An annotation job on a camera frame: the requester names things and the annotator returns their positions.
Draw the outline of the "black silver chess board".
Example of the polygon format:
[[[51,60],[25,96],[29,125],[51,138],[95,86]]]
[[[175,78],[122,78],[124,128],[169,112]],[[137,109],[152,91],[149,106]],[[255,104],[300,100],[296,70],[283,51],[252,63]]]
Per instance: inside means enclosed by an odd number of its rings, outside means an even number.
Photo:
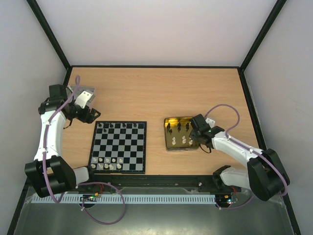
[[[103,133],[104,124],[112,123],[114,128],[107,129]],[[121,134],[122,124],[126,124],[126,133]],[[146,140],[147,122],[145,121],[97,121],[95,123],[91,150],[89,156],[89,166],[95,164],[92,169],[94,173],[119,173],[119,174],[144,174],[146,168]],[[114,170],[99,169],[98,164],[112,164]],[[121,164],[122,168],[117,169],[116,165]]]

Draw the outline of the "silver metal tin lid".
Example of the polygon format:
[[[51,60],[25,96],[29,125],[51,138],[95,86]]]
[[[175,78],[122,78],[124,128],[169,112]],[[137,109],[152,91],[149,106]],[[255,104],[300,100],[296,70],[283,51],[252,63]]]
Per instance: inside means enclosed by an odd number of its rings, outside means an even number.
[[[80,86],[74,93],[74,100],[76,100],[79,96],[79,100],[91,103],[95,98],[95,88],[90,86]]]

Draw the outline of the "gold metal tin box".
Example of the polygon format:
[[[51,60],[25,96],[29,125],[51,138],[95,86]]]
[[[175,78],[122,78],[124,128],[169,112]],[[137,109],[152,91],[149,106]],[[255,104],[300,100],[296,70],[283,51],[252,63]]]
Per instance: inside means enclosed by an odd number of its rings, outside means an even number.
[[[193,144],[190,145],[189,141],[191,138],[189,137],[192,127],[190,124],[191,117],[167,117],[164,119],[164,139],[165,139],[165,147],[167,151],[189,151],[189,150],[197,150],[199,149],[199,143],[193,141]],[[181,123],[181,131],[178,131],[177,124]],[[167,130],[167,124],[171,124],[171,128],[173,130],[172,134],[169,134],[169,130]],[[189,123],[189,129],[186,130],[186,124]],[[186,137],[186,143],[182,143],[182,136]],[[176,138],[176,145],[172,146],[172,138]]]

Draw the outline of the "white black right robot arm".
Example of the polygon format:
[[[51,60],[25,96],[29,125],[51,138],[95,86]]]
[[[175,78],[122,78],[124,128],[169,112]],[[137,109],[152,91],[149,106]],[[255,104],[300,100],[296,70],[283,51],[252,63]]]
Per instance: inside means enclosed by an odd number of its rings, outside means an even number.
[[[192,140],[231,156],[245,167],[235,169],[225,165],[214,171],[213,186],[217,191],[223,192],[230,186],[246,188],[262,201],[286,194],[290,179],[274,150],[245,144],[201,114],[191,118],[190,124]]]

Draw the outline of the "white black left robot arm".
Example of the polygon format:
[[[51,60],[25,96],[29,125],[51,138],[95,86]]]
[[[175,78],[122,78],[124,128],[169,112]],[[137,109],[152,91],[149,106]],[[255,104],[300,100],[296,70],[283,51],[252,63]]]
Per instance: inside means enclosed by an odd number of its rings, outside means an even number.
[[[49,86],[49,96],[38,108],[41,116],[41,136],[34,160],[24,171],[41,198],[73,190],[91,178],[91,168],[71,168],[62,157],[63,130],[66,121],[77,119],[93,123],[100,112],[92,108],[93,87],[66,85]]]

